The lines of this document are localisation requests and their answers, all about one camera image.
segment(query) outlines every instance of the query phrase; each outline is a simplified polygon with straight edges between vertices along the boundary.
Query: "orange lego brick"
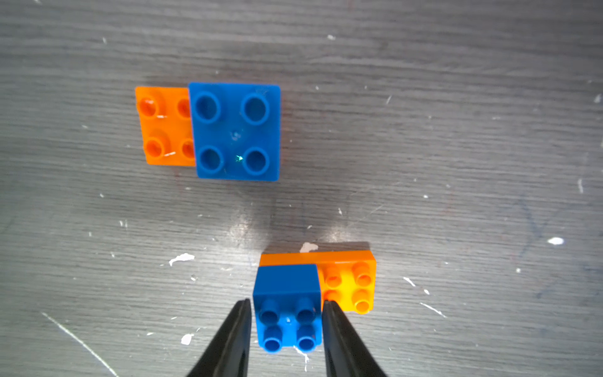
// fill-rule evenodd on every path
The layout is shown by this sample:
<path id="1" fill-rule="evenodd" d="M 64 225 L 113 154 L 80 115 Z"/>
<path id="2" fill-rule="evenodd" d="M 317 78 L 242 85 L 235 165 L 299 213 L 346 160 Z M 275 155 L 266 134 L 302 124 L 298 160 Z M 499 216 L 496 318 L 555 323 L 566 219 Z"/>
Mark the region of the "orange lego brick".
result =
<path id="1" fill-rule="evenodd" d="M 315 264 L 325 300 L 343 311 L 366 314 L 373 309 L 377 261 L 370 250 L 352 252 L 263 254 L 260 267 Z"/>
<path id="2" fill-rule="evenodd" d="M 189 103 L 184 87 L 136 88 L 136 108 L 149 165 L 195 166 Z"/>

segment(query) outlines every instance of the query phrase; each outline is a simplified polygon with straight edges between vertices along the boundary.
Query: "orange duplo brick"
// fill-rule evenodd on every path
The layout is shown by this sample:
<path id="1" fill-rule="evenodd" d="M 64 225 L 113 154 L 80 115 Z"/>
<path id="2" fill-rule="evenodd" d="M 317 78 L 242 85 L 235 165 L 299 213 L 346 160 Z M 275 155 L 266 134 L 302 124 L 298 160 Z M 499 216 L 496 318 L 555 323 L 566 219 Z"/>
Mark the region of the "orange duplo brick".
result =
<path id="1" fill-rule="evenodd" d="M 185 87 L 136 88 L 136 108 L 149 165 L 195 166 L 189 103 Z"/>
<path id="2" fill-rule="evenodd" d="M 373 309 L 377 261 L 370 250 L 353 252 L 263 254 L 260 267 L 315 264 L 325 300 L 343 311 L 366 314 Z"/>

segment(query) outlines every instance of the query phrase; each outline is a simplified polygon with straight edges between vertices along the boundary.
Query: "wood grain surface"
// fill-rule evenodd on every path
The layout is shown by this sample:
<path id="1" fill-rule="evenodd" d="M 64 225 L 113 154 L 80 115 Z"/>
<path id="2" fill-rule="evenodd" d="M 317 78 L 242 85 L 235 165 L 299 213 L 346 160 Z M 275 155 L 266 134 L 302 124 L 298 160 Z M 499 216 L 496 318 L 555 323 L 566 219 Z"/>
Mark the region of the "wood grain surface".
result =
<path id="1" fill-rule="evenodd" d="M 262 252 L 353 241 L 388 375 L 601 376 L 602 25 L 597 0 L 2 1 L 0 375 L 111 376 L 44 312 L 121 377 L 185 376 Z M 190 81 L 280 85 L 278 182 L 145 163 L 134 88 Z M 254 332 L 250 376 L 325 376 Z"/>

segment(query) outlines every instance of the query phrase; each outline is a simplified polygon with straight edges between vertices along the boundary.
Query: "blue 2x2 brick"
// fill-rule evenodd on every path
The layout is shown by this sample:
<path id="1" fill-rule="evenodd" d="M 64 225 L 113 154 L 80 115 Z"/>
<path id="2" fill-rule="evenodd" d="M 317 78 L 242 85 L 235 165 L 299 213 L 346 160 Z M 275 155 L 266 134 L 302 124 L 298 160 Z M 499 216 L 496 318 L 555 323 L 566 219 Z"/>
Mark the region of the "blue 2x2 brick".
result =
<path id="1" fill-rule="evenodd" d="M 199 178 L 276 181 L 280 169 L 280 88 L 189 85 Z"/>
<path id="2" fill-rule="evenodd" d="M 268 353 L 322 343 L 321 291 L 315 264 L 264 266 L 253 288 L 258 343 Z"/>

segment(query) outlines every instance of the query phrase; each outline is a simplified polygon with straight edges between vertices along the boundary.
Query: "gray wooden table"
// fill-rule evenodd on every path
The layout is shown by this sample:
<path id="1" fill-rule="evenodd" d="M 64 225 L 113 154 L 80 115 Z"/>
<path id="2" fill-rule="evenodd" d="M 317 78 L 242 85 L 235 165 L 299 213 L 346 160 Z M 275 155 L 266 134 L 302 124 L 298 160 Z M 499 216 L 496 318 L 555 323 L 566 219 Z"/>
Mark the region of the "gray wooden table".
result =
<path id="1" fill-rule="evenodd" d="M 60 324 L 121 377 L 184 376 L 262 252 L 354 241 L 377 289 L 349 318 L 390 376 L 600 376 L 602 25 L 600 1 L 3 1 L 0 375 L 111 376 Z M 190 81 L 280 85 L 277 183 L 146 164 L 134 88 Z M 326 373 L 254 341 L 250 376 Z"/>

